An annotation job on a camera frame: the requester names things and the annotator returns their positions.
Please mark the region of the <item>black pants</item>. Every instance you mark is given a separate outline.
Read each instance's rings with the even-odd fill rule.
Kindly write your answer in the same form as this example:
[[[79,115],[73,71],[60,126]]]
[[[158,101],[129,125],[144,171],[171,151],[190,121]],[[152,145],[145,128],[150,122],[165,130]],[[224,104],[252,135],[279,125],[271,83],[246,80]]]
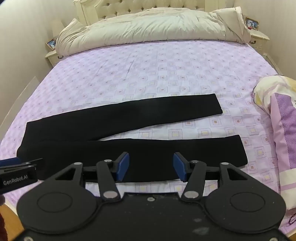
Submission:
[[[125,182],[177,179],[173,167],[176,152],[211,167],[222,162],[242,167],[247,164],[247,155],[239,135],[189,140],[114,138],[149,126],[221,113],[215,94],[150,98],[71,111],[27,123],[16,155],[23,162],[40,159],[40,180],[74,162],[95,166],[105,159],[117,159],[123,152],[129,153]]]

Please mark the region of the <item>purple patterned bed sheet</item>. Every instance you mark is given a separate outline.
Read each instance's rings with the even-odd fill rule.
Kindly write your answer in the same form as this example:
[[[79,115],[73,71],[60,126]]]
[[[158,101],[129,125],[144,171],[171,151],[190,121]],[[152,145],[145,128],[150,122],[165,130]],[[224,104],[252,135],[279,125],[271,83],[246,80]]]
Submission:
[[[270,117],[252,100],[258,80],[275,73],[252,47],[229,42],[153,42],[79,53],[61,60],[23,105],[1,141],[1,159],[16,155],[29,121],[123,101],[214,93],[223,111],[219,116],[142,128],[117,138],[240,135],[248,158],[244,172],[279,191]]]

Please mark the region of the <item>left cream nightstand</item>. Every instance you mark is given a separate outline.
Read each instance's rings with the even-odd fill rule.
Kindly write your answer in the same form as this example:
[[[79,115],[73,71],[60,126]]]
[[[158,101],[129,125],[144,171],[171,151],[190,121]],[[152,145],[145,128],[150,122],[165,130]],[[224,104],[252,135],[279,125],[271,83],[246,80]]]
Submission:
[[[59,62],[59,59],[58,59],[58,55],[56,53],[56,50],[47,53],[46,56],[45,56],[45,58],[47,60],[49,60],[49,62],[51,63],[51,65],[53,67]]]

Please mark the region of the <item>cream nightstand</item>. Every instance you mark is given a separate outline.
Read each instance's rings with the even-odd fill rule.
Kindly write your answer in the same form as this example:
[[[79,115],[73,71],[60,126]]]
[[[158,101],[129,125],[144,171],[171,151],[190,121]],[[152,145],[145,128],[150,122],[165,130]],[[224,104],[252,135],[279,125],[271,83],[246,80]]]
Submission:
[[[51,65],[53,67],[59,62],[59,59],[58,59],[58,55],[56,53],[56,50],[47,53],[46,56],[45,56],[45,58],[47,60],[49,60],[49,62],[51,63]]]
[[[265,52],[266,44],[270,38],[258,30],[249,29],[249,32],[251,35],[251,40],[249,42],[250,46],[260,54],[263,54]]]

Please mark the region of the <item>purple floral pillow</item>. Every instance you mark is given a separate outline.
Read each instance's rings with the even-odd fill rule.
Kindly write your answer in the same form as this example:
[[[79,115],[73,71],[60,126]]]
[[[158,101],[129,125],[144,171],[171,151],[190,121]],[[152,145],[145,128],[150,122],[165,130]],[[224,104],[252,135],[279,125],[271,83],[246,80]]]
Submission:
[[[287,209],[295,208],[295,80],[263,77],[253,89],[254,103],[269,114],[280,176],[280,194]]]

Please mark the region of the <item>right cream nightstand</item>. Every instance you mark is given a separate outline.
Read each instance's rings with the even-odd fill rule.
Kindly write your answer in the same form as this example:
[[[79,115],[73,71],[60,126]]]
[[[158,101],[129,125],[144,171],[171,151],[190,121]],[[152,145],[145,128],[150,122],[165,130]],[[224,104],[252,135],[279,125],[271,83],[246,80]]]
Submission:
[[[249,32],[251,35],[251,40],[249,42],[250,46],[260,54],[263,54],[265,52],[266,44],[270,38],[258,30],[249,29]]]

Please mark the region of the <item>cream duvet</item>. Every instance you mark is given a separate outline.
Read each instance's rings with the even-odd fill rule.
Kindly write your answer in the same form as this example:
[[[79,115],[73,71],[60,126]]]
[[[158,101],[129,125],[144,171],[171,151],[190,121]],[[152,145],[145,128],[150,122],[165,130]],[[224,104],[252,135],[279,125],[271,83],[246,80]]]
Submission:
[[[65,27],[56,52],[70,56],[122,44],[170,40],[219,40],[247,44],[251,35],[241,7],[212,12],[187,8],[152,8],[84,26],[77,19]]]

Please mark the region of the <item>cream tufted headboard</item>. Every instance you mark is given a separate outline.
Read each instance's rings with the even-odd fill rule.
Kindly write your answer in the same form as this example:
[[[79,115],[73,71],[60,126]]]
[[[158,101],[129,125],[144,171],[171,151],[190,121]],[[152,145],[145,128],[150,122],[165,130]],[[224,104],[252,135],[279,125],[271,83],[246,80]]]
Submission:
[[[107,18],[138,13],[152,8],[188,8],[214,11],[226,7],[226,1],[205,0],[77,0],[73,3],[78,20],[85,26]]]

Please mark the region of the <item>left photo frame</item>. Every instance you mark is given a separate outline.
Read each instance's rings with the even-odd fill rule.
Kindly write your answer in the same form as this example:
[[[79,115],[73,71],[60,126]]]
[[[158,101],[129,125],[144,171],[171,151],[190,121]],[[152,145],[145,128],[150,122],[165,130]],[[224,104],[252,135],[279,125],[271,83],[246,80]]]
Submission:
[[[49,42],[46,43],[46,46],[51,50],[54,51],[56,47],[56,40],[52,39]]]

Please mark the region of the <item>photo frame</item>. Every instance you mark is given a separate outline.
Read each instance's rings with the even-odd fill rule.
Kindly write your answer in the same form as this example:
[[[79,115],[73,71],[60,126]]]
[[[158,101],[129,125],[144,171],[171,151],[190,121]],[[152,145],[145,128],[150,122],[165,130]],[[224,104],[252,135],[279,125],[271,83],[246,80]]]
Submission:
[[[246,18],[245,23],[248,29],[258,30],[259,21],[253,20],[251,18]]]
[[[52,39],[49,42],[46,43],[46,46],[51,50],[54,51],[56,47],[56,40]]]

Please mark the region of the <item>right photo frame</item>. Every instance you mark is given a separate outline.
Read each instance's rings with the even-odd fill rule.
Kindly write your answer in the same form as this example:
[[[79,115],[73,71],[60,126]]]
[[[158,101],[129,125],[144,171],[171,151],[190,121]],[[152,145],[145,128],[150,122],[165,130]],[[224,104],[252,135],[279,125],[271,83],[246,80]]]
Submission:
[[[258,30],[259,21],[253,20],[251,18],[246,18],[245,23],[248,29]]]

